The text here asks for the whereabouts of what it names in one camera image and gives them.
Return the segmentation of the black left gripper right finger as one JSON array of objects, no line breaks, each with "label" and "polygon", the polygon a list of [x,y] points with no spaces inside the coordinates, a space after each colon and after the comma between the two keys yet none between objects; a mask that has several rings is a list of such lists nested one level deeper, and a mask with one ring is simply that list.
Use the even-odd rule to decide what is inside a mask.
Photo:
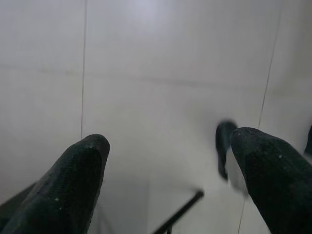
[{"label": "black left gripper right finger", "polygon": [[231,148],[248,193],[272,234],[312,232],[312,166],[286,141],[237,128]]}]

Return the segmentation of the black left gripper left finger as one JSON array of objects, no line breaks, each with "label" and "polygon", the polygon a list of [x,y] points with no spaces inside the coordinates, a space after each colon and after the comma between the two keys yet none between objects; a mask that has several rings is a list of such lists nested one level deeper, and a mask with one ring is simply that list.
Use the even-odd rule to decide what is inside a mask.
[{"label": "black left gripper left finger", "polygon": [[71,145],[35,183],[0,206],[2,234],[86,234],[110,151],[99,134]]}]

